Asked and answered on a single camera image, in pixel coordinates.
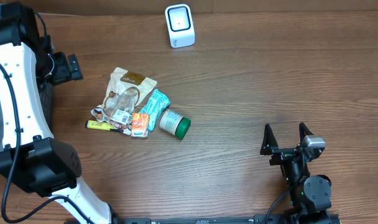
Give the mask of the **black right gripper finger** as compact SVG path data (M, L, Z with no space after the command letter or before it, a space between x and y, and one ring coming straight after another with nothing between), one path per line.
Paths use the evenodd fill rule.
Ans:
M313 133L307 128L305 123L300 123L298 127L300 132L300 144L310 145L312 142Z
M279 145L277 144L272 128L270 127L270 124L267 123L264 127L264 137L260 149L260 155L272 155L278 148Z

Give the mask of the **yellow and blue bar packet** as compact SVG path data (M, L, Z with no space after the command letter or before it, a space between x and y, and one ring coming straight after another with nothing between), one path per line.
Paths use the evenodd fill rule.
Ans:
M97 129L102 131L113 131L113 132L119 132L120 130L118 128L115 128L113 125L105 122L99 122L99 121L92 121L88 120L85 123L85 128L87 129Z

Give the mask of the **beige Pantree snack bag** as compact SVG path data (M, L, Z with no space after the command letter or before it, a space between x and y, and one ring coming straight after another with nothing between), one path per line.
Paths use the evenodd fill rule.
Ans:
M91 110L91 115L98 122L130 135L135 108L156 85L157 81L149 77L117 67L110 75L103 102Z

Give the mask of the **orange snack packet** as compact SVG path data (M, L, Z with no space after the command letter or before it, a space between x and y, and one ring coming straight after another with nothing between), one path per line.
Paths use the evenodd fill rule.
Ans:
M149 115L134 113L132 115L131 136L134 138L147 138L149 135Z

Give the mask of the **teal snack packet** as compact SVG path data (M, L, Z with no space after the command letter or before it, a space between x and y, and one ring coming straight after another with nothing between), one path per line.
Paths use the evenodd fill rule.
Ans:
M155 89L150 96L147 104L139 111L139 113L145 113L149 115L148 130L153 131L157 120L164 110L170 105L170 100L167 95Z

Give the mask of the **green lid white jar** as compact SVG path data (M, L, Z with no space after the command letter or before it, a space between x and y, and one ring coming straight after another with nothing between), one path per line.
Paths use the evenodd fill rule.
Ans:
M176 138L182 140L189 127L191 125L191 120L172 111L166 110L159 123L159 127L164 131L174 135Z

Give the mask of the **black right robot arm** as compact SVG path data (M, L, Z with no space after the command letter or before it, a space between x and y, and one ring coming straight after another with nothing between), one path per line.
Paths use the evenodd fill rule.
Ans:
M298 128L300 142L297 146L280 148L270 125L264 127L260 154L270 156L269 164L280 167L287 190L273 202L261 220L264 223L334 223L339 219L328 213L332 206L332 182L325 175L310 175L307 166L321 156L326 147L325 140L314 135L304 123ZM273 209L287 195L292 208L273 218Z

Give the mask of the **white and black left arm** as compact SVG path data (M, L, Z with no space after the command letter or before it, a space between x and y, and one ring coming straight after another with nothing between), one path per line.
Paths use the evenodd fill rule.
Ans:
M39 32L44 25L29 6L0 4L0 174L9 186L58 202L77 223L117 223L82 178L75 148L49 128L54 86L83 74L75 55L56 52Z

